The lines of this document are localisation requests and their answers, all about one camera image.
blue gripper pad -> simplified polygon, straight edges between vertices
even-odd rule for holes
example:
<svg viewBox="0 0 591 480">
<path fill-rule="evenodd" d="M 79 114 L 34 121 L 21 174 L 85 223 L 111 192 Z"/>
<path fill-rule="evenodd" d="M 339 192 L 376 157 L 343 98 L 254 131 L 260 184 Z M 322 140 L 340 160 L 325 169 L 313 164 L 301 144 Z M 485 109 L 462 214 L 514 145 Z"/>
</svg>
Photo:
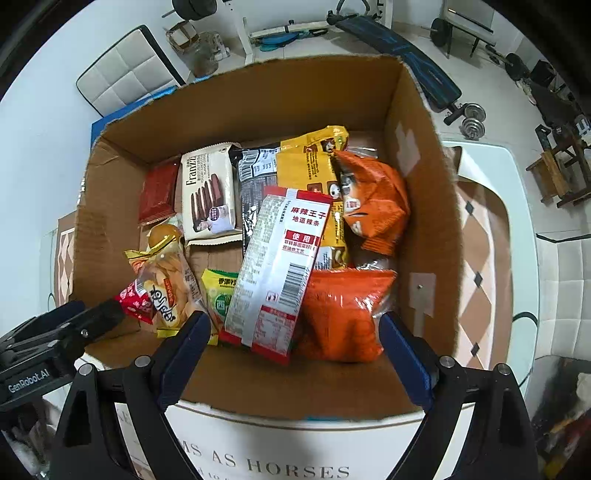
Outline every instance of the blue gripper pad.
<svg viewBox="0 0 591 480">
<path fill-rule="evenodd" d="M 392 314 L 382 315 L 379 321 L 379 341 L 386 355 L 396 370 L 411 402 L 429 411 L 433 405 L 433 380 L 427 368 L 419 360 L 417 353 L 410 344 L 411 338 L 402 333 L 401 326 L 392 319 Z"/>
</svg>

spicy strip package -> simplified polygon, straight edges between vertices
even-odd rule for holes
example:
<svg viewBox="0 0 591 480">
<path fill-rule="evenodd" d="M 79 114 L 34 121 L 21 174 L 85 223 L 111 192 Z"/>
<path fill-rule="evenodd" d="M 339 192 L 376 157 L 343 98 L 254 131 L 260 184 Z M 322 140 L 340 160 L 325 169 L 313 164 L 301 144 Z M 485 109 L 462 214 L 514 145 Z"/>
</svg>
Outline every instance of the spicy strip package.
<svg viewBox="0 0 591 480">
<path fill-rule="evenodd" d="M 332 198 L 280 187 L 265 192 L 220 339 L 286 364 Z"/>
</svg>

chocolate wafer package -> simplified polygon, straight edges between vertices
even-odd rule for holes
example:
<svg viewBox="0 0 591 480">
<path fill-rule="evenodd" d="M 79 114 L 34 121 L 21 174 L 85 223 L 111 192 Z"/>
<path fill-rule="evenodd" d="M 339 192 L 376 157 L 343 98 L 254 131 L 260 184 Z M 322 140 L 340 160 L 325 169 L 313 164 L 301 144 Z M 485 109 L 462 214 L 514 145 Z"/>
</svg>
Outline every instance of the chocolate wafer package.
<svg viewBox="0 0 591 480">
<path fill-rule="evenodd" d="M 183 231 L 189 245 L 217 245 L 242 239 L 236 229 L 234 183 L 229 150 L 222 143 L 189 152 L 183 169 Z"/>
</svg>

barcode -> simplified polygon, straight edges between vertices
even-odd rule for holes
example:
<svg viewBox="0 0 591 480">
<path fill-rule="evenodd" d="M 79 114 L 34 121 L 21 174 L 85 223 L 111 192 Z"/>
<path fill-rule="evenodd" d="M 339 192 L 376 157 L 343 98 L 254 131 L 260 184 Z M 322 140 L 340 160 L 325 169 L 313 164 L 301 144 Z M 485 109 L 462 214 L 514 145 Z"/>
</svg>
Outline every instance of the barcode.
<svg viewBox="0 0 591 480">
<path fill-rule="evenodd" d="M 290 263 L 287 269 L 285 283 L 279 296 L 279 303 L 297 310 L 300 304 L 300 291 L 306 279 L 306 274 L 306 267 Z"/>
<path fill-rule="evenodd" d="M 242 152 L 242 158 L 238 162 L 238 178 L 240 181 L 253 178 L 252 166 L 256 163 L 258 156 L 258 150 L 244 150 Z"/>
<path fill-rule="evenodd" d="M 140 297 L 147 293 L 146 289 L 144 288 L 144 284 L 139 278 L 135 279 L 135 291 Z"/>
</svg>

red candy package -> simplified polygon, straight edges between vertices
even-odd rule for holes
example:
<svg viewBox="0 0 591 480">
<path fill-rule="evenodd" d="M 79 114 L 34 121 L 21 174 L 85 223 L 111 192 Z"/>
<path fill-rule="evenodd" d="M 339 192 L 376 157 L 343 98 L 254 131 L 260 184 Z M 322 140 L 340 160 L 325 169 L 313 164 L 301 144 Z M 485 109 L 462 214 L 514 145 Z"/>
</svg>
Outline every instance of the red candy package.
<svg viewBox="0 0 591 480">
<path fill-rule="evenodd" d="M 167 162 L 154 167 L 146 175 L 139 197 L 140 225 L 149 225 L 174 215 L 174 189 L 180 162 Z"/>
<path fill-rule="evenodd" d="M 154 306 L 139 279 L 134 280 L 127 288 L 116 295 L 115 300 L 119 301 L 121 308 L 127 315 L 152 325 Z"/>
</svg>

